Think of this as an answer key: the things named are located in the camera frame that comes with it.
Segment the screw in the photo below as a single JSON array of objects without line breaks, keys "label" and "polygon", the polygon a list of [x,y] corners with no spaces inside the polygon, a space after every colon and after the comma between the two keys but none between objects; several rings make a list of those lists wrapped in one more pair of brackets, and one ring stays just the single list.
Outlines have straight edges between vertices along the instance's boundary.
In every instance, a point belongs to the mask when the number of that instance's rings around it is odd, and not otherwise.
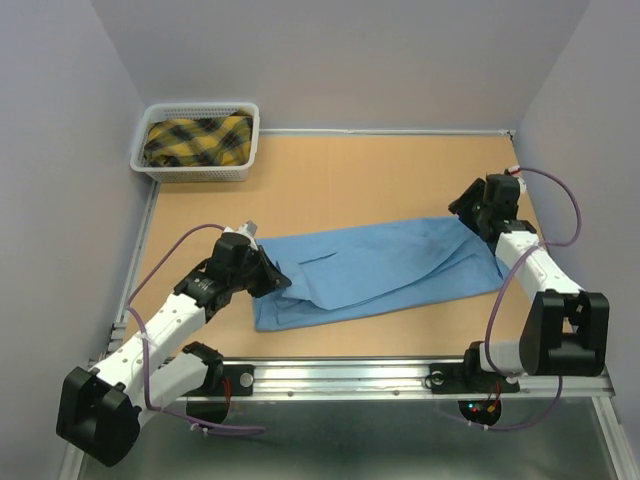
[{"label": "screw", "polygon": [[444,376],[442,375],[442,372],[436,370],[431,374],[430,380],[433,385],[435,385],[436,387],[439,387],[444,383]]},{"label": "screw", "polygon": [[243,373],[242,375],[240,375],[240,385],[242,385],[243,387],[250,387],[251,385],[253,385],[253,375],[251,375],[250,373]]}]

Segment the white arm segment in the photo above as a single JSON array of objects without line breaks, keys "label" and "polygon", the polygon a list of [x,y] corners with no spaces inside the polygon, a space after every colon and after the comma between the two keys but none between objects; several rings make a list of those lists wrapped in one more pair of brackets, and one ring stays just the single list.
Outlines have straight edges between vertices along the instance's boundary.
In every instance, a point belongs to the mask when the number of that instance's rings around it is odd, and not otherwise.
[{"label": "white arm segment", "polygon": [[[161,368],[151,376],[149,390],[151,391],[151,403],[164,408],[173,403],[185,392],[201,387],[207,375],[208,367],[200,358],[190,353],[180,353],[169,365]],[[140,428],[151,420],[157,413],[144,407],[143,391],[137,403],[142,407],[138,416]]]},{"label": "white arm segment", "polygon": [[[186,295],[169,295],[158,313],[146,324],[147,338],[150,343],[149,371],[152,378],[162,362],[189,335],[204,327],[205,323],[204,308],[197,307],[193,298]],[[144,408],[142,339],[139,335],[131,338],[117,352],[96,364],[95,368],[99,370],[98,378],[109,385],[123,383],[124,393],[129,395],[131,402]]]},{"label": "white arm segment", "polygon": [[[535,233],[503,233],[498,239],[496,257],[502,260],[507,267],[512,268],[529,248],[539,242],[540,238]],[[582,290],[580,285],[571,280],[558,267],[545,248],[540,248],[529,255],[524,265],[516,272],[516,279],[527,292],[531,301],[536,293],[546,290],[576,295]]]},{"label": "white arm segment", "polygon": [[[498,239],[496,257],[502,260],[507,267],[512,268],[529,248],[539,242],[540,238],[535,233],[503,233]],[[544,248],[536,250],[527,257],[524,265],[516,272],[515,278],[520,282],[531,301],[535,298],[536,293],[545,290],[576,295],[582,290],[580,285],[571,280],[558,267]],[[491,360],[503,372],[524,373],[520,362],[519,348],[519,339],[492,343],[489,346]],[[484,342],[480,345],[480,368],[485,372],[493,371],[484,353]]]}]

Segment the white cable tie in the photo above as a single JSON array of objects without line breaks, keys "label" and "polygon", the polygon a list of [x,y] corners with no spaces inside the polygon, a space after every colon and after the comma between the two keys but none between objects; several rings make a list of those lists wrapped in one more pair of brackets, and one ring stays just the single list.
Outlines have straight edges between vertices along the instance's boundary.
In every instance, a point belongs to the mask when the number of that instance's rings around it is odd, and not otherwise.
[{"label": "white cable tie", "polygon": [[149,336],[149,334],[147,332],[145,332],[145,333],[138,332],[138,333],[135,334],[135,336],[136,336],[136,338],[139,338],[141,342],[146,340],[147,344],[150,347],[153,347],[153,348],[157,347],[156,342],[153,341],[153,339]]}]

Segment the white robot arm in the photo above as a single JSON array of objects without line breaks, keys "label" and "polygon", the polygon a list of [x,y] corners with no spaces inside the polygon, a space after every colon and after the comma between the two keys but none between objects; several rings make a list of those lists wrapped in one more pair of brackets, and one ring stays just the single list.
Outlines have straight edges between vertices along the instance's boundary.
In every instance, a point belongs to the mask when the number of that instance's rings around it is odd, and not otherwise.
[{"label": "white robot arm", "polygon": [[[112,466],[129,452],[140,429],[156,413],[149,405],[162,408],[186,392],[216,386],[222,377],[222,355],[198,342],[159,367],[228,305],[232,294],[246,290],[261,297],[291,285],[256,245],[255,230],[251,222],[235,232],[225,229],[211,257],[176,285],[144,333],[91,370],[76,367],[67,375],[56,425],[60,437]],[[147,380],[150,388],[145,389]],[[145,392],[152,395],[150,402]]]}]

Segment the brown cardboard surface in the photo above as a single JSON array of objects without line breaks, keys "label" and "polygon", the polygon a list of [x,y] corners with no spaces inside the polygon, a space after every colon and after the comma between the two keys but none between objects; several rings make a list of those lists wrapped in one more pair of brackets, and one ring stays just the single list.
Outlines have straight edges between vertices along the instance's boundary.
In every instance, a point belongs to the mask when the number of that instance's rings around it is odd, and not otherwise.
[{"label": "brown cardboard surface", "polygon": [[[202,223],[258,224],[258,236],[312,233],[394,220],[448,215],[448,204],[478,176],[517,163],[505,137],[262,136],[249,180],[164,184],[141,265],[142,278],[188,229]],[[537,226],[527,195],[520,217]],[[134,301],[144,319],[173,286],[211,254],[217,230],[187,239]],[[461,355],[484,329],[495,294],[376,317],[275,333],[253,328],[248,294],[233,297],[189,341],[225,356]],[[519,285],[506,295],[495,339],[519,337],[529,302]],[[131,321],[129,338],[137,328]]]}]

